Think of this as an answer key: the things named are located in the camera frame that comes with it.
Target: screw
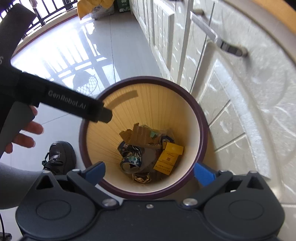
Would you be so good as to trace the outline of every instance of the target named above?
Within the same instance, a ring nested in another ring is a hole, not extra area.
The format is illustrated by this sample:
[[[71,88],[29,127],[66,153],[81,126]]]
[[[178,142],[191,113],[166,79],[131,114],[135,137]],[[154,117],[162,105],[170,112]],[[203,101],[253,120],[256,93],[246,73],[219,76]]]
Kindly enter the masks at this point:
[[[183,200],[183,203],[186,206],[194,206],[198,203],[198,201],[194,198],[186,198]]]
[[[113,207],[113,206],[117,205],[117,201],[113,198],[107,198],[102,201],[102,204],[105,207]]]
[[[153,204],[147,204],[146,205],[146,208],[150,209],[150,208],[154,208],[154,205]]]

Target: green box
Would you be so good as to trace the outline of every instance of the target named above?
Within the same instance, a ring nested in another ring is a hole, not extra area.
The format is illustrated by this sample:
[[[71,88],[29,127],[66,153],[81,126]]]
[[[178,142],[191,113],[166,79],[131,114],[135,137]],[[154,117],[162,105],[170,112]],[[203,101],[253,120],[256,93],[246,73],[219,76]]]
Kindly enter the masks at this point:
[[[119,12],[130,11],[129,0],[116,0]]]

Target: finger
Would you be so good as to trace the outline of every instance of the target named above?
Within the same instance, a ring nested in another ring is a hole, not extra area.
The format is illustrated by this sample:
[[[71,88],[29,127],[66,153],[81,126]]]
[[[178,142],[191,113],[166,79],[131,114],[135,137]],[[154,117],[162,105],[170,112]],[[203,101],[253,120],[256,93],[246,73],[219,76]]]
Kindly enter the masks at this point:
[[[34,134],[38,134],[38,135],[44,132],[43,126],[34,121],[31,121],[23,130],[34,133]]]
[[[35,141],[33,138],[26,136],[24,134],[17,134],[16,137],[12,140],[13,143],[27,148],[35,146]]]
[[[30,105],[31,110],[33,111],[33,114],[36,116],[38,114],[38,110],[35,106]]]
[[[6,148],[5,148],[5,152],[7,154],[10,154],[12,152],[12,143],[9,143]]]

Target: yellow cardboard box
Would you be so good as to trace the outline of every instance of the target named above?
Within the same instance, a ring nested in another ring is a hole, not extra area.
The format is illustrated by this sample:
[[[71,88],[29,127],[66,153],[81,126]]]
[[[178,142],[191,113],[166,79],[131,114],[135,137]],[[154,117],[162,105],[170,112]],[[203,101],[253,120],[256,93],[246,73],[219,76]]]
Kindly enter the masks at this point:
[[[178,156],[183,154],[184,147],[167,142],[164,145],[164,148],[165,149],[161,153],[153,169],[169,175],[178,159]]]

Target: purple rim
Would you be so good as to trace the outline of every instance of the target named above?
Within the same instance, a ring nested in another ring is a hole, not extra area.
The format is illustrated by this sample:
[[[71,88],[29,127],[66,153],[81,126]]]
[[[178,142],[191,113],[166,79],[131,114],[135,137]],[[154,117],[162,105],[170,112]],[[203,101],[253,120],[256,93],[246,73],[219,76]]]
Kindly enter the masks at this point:
[[[122,80],[120,82],[117,82],[113,84],[112,86],[108,87],[105,89],[102,93],[99,94],[97,97],[97,100],[103,101],[108,95],[113,93],[116,90],[119,90],[123,87],[129,86],[129,85],[134,85],[134,84],[142,84],[142,83],[147,83],[147,84],[155,84],[155,85],[161,85],[166,88],[169,88],[179,94],[183,99],[187,101],[187,103],[190,105],[192,108],[193,112],[196,115],[196,118],[198,120],[199,128],[200,128],[200,146],[198,148],[197,155],[195,157],[195,160],[192,164],[192,166],[189,168],[189,170],[185,173],[183,177],[181,177],[176,183],[170,185],[169,187],[166,187],[165,189],[151,192],[151,193],[132,193],[132,192],[127,192],[123,191],[119,188],[114,187],[104,179],[100,181],[99,185],[102,186],[104,189],[109,191],[110,193],[113,193],[117,196],[123,197],[123,198],[136,198],[136,199],[157,199],[160,197],[167,196],[181,187],[183,187],[193,176],[192,170],[194,167],[194,164],[196,162],[202,162],[203,158],[205,157],[205,153],[207,150],[207,132],[208,132],[208,124],[205,118],[205,115],[199,106],[199,104],[196,102],[196,100],[193,98],[193,96],[188,93],[186,90],[184,90],[182,87],[179,85],[162,79],[158,77],[151,77],[151,76],[140,76],[140,77],[133,77],[133,78],[128,78],[125,80]],[[89,121],[87,120],[82,120],[82,123],[80,125],[80,131],[79,131],[79,149],[81,153],[81,157],[83,160],[83,163],[85,167],[90,167],[92,165],[88,152],[87,152],[87,146],[86,146],[86,132],[87,128],[89,125]]]

